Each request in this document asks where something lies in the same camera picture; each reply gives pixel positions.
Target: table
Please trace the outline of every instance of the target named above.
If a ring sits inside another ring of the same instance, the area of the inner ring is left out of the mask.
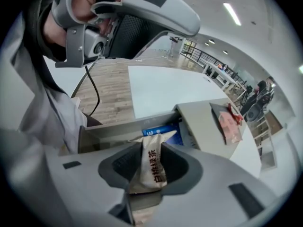
[[[215,72],[217,72],[220,76],[222,76],[225,80],[226,80],[226,83],[223,85],[223,87],[221,88],[222,90],[224,90],[224,89],[226,89],[227,87],[228,87],[228,85],[231,83],[231,84],[236,84],[237,82],[234,80],[234,79],[232,79],[231,77],[230,77],[230,75],[228,75],[224,70],[221,70],[221,69],[219,69],[218,68],[218,66],[217,65],[215,65],[215,64],[213,64],[213,63],[210,63],[210,62],[208,62],[208,61],[205,61],[205,63],[206,63],[206,66],[205,66],[205,68],[204,68],[204,70],[203,70],[203,74],[206,74],[206,71],[207,71],[207,69],[209,68],[209,67],[212,67],[213,68],[213,72],[210,74],[210,78],[213,76],[213,74],[215,73]]]
[[[227,98],[208,76],[154,66],[128,67],[135,118],[171,111],[176,104]]]
[[[229,100],[227,95],[202,73],[153,66],[129,66],[128,72],[136,119],[169,112],[176,104]],[[228,158],[258,178],[261,171],[258,149],[248,126],[245,122],[244,124],[243,140]],[[215,137],[214,134],[207,133],[207,130],[204,130],[205,135]]]

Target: light fixture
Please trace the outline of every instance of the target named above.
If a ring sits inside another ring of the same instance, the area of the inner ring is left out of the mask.
[[[236,25],[241,26],[240,20],[238,19],[238,16],[236,15],[232,6],[229,3],[224,3],[223,5],[226,7],[227,11],[230,13],[230,15],[233,18],[233,20],[235,21]]]

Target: railing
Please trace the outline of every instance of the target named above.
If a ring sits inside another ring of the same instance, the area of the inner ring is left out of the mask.
[[[205,68],[205,66],[206,66],[205,61],[208,61],[208,62],[213,63],[215,65],[220,64],[223,67],[226,65],[223,62],[221,62],[220,60],[216,59],[215,57],[205,53],[204,51],[201,51],[201,50],[199,50],[199,49],[197,49],[193,46],[187,45],[187,44],[185,44],[183,46],[182,53],[186,56],[189,56],[194,61],[202,64],[203,68]],[[233,71],[231,68],[229,68],[228,65],[227,65],[227,68],[226,68],[225,72],[227,74],[229,74],[231,76],[231,78],[233,78],[235,81],[239,82],[240,84],[244,85],[246,83],[240,78],[238,73]]]

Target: person in black clothing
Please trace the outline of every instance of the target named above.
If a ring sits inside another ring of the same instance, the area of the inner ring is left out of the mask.
[[[269,104],[274,96],[274,86],[273,77],[267,78],[266,81],[260,81],[254,89],[255,94],[247,100],[240,113],[244,115],[254,104],[258,104],[261,108]]]

